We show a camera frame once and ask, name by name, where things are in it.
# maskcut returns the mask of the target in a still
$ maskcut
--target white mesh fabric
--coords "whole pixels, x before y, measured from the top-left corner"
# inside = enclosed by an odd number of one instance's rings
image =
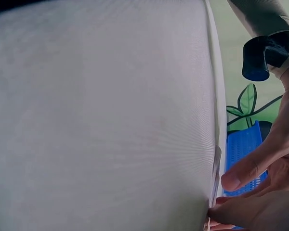
[[[0,230],[194,231],[210,196],[202,0],[0,14]]]

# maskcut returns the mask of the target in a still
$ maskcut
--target blue plastic crate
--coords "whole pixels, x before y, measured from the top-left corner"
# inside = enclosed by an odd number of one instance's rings
[[[227,141],[226,170],[229,170],[237,161],[254,151],[261,143],[262,137],[258,121],[251,128],[230,134]],[[253,190],[265,178],[266,172],[234,192],[224,190],[224,194],[226,196],[241,195]]]

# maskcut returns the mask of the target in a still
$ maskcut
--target human hand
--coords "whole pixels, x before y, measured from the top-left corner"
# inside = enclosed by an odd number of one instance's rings
[[[209,209],[208,215],[215,223],[212,231],[227,231],[233,225],[243,231],[289,231],[289,191],[228,199]]]
[[[285,78],[284,83],[289,85],[289,80]],[[286,87],[288,89],[270,133],[261,146],[222,176],[224,189],[235,191],[268,170],[267,179],[243,197],[289,190],[289,86]]]

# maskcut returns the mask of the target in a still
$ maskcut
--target plant leaf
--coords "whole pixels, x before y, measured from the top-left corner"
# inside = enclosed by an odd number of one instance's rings
[[[236,107],[227,106],[226,109],[227,109],[227,112],[229,112],[230,114],[233,114],[235,116],[243,116],[243,113]]]
[[[257,91],[255,84],[250,83],[245,87],[245,89],[239,95],[237,99],[237,105],[243,115],[249,115],[255,109],[257,101]]]

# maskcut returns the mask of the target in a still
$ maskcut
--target beige sleeve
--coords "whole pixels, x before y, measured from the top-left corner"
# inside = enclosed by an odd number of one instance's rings
[[[232,10],[252,37],[289,31],[289,16],[278,0],[228,0]],[[277,78],[289,68],[289,58],[280,68],[269,66]]]

